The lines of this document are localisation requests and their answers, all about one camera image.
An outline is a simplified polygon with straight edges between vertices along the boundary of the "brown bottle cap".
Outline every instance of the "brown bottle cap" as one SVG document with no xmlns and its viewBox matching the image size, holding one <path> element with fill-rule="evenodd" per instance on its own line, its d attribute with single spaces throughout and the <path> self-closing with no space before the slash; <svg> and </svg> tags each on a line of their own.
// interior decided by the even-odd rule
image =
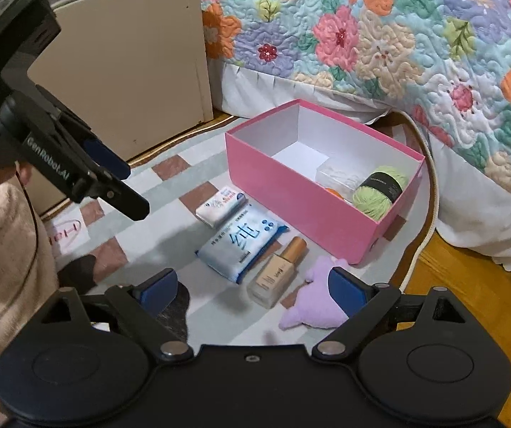
<svg viewBox="0 0 511 428">
<path fill-rule="evenodd" d="M 301 255 L 305 252 L 305 249 L 307 249 L 307 242 L 303 238 L 296 236 L 291 240 L 291 243 L 287 245 L 280 256 L 286 261 L 296 264 Z"/>
</svg>

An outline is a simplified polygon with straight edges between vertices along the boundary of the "floral quilt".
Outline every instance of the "floral quilt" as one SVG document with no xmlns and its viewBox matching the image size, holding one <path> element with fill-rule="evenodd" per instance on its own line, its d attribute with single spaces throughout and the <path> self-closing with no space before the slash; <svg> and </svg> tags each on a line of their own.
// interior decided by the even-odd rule
<svg viewBox="0 0 511 428">
<path fill-rule="evenodd" d="M 210 58 L 388 103 L 511 192 L 511 0 L 202 0 Z"/>
</svg>

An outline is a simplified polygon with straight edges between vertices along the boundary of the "rug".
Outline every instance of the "rug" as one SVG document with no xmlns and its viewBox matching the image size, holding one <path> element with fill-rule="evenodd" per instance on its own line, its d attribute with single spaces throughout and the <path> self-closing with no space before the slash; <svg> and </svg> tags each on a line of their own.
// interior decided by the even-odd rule
<svg viewBox="0 0 511 428">
<path fill-rule="evenodd" d="M 303 274 L 318 256 L 328 254 L 295 229 L 281 235 L 246 274 L 241 285 L 221 277 L 202 263 L 194 252 L 214 230 L 198 220 L 195 209 L 231 184 L 224 133 L 247 119 L 224 122 L 221 127 L 178 143 L 131 171 L 126 183 L 151 204 L 151 214 L 134 222 L 101 200 L 70 205 L 46 222 L 57 268 L 93 254 L 93 279 L 89 294 L 103 293 L 117 284 L 139 284 L 165 267 L 178 273 L 189 293 L 186 325 L 188 343 L 195 351 L 205 344 L 280 345 L 303 343 L 308 348 L 327 336 L 328 330 L 299 326 L 281 331 L 279 319 L 303 284 Z M 391 114 L 376 128 L 427 156 L 418 194 L 373 246 L 365 259 L 351 267 L 352 274 L 368 284 L 408 282 L 418 254 L 434 231 L 437 215 L 435 173 L 425 142 L 413 123 Z M 270 217 L 277 217 L 257 201 Z M 248 299 L 246 285 L 274 251 L 296 235 L 309 247 L 298 266 L 298 276 L 280 303 L 266 310 Z"/>
</svg>

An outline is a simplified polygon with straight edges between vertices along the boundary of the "stuffed toy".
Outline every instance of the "stuffed toy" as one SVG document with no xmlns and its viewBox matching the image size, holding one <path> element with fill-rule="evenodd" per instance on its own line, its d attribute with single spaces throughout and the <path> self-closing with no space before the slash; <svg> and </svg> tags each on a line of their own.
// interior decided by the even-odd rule
<svg viewBox="0 0 511 428">
<path fill-rule="evenodd" d="M 283 313 L 279 328 L 285 330 L 302 323 L 315 328 L 337 328 L 348 319 L 329 294 L 329 272 L 333 267 L 348 269 L 349 265 L 344 259 L 333 259 L 322 255 L 306 271 L 308 284 L 297 292 L 293 307 Z"/>
</svg>

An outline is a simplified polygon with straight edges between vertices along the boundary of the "purple flower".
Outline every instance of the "purple flower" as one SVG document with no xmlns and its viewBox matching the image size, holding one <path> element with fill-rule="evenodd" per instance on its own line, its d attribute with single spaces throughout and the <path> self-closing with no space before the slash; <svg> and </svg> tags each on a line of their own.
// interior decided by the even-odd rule
<svg viewBox="0 0 511 428">
<path fill-rule="evenodd" d="M 511 38 L 509 0 L 444 0 L 446 15 L 471 22 L 476 35 L 486 43 Z"/>
<path fill-rule="evenodd" d="M 279 22 L 254 22 L 236 37 L 236 59 L 244 67 L 289 77 L 298 58 L 297 37 L 287 35 Z"/>
</svg>

